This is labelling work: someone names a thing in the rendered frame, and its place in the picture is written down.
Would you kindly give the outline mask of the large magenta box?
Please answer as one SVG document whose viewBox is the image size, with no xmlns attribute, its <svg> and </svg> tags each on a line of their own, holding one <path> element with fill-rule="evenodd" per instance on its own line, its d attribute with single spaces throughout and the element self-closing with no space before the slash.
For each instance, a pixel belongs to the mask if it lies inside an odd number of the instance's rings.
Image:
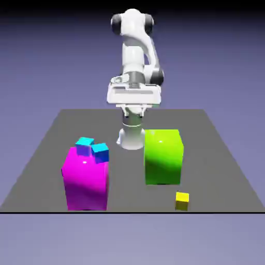
<svg viewBox="0 0 265 265">
<path fill-rule="evenodd" d="M 81 156 L 71 147 L 61 172 L 69 211 L 107 209 L 109 162 L 97 164 L 92 154 Z"/>
</svg>

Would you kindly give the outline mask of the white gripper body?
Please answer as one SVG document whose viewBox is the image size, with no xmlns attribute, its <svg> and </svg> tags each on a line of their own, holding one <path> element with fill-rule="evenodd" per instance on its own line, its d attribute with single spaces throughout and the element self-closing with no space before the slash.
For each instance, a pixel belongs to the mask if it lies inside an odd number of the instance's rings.
<svg viewBox="0 0 265 265">
<path fill-rule="evenodd" d="M 130 88 L 128 83 L 109 84 L 107 103 L 116 105 L 159 105 L 161 88 L 158 85 L 142 84 Z"/>
</svg>

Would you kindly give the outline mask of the small yellow cube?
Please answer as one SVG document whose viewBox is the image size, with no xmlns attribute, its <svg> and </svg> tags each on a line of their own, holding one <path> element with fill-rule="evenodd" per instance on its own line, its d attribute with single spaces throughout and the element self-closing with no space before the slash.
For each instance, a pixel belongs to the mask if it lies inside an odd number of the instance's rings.
<svg viewBox="0 0 265 265">
<path fill-rule="evenodd" d="M 189 205 L 189 193 L 176 192 L 175 196 L 175 209 L 181 211 L 187 211 Z"/>
</svg>

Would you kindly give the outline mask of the large green box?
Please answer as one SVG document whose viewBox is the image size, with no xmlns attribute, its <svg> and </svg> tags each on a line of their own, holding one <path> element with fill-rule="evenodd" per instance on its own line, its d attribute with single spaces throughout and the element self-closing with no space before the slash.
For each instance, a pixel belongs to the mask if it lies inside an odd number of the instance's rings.
<svg viewBox="0 0 265 265">
<path fill-rule="evenodd" d="M 146 185 L 179 185 L 184 144 L 177 129 L 147 129 L 144 144 Z"/>
</svg>

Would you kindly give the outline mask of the small cyan cube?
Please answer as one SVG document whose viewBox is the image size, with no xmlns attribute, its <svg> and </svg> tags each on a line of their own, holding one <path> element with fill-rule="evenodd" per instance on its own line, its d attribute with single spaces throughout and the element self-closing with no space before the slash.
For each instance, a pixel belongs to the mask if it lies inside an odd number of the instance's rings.
<svg viewBox="0 0 265 265">
<path fill-rule="evenodd" d="M 91 145 L 92 155 L 95 163 L 105 163 L 109 161 L 109 148 L 106 143 L 97 143 Z"/>
<path fill-rule="evenodd" d="M 91 145 L 93 144 L 94 138 L 80 137 L 75 143 L 77 154 L 81 156 L 90 156 Z"/>
</svg>

